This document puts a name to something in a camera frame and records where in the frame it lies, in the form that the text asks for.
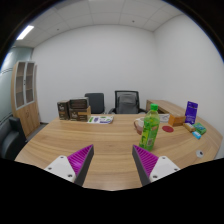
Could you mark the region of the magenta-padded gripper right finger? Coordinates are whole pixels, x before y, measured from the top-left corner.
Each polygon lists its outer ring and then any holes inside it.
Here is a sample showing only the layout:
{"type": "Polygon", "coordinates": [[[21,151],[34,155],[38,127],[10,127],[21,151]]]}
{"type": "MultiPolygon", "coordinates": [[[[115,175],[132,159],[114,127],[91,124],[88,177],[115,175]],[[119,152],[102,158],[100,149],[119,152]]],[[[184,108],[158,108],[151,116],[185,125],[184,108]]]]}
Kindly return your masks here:
{"type": "Polygon", "coordinates": [[[143,186],[180,170],[168,157],[157,157],[136,145],[133,146],[132,155],[143,186]]]}

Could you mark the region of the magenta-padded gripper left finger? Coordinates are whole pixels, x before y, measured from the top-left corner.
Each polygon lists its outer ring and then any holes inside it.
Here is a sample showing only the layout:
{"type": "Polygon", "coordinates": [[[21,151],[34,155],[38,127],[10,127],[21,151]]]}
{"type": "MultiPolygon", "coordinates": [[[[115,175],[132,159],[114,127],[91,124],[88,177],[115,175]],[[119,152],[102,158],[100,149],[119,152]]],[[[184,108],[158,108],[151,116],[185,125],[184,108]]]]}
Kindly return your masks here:
{"type": "Polygon", "coordinates": [[[82,186],[93,155],[94,146],[89,145],[69,156],[60,155],[45,168],[45,171],[82,186]]]}

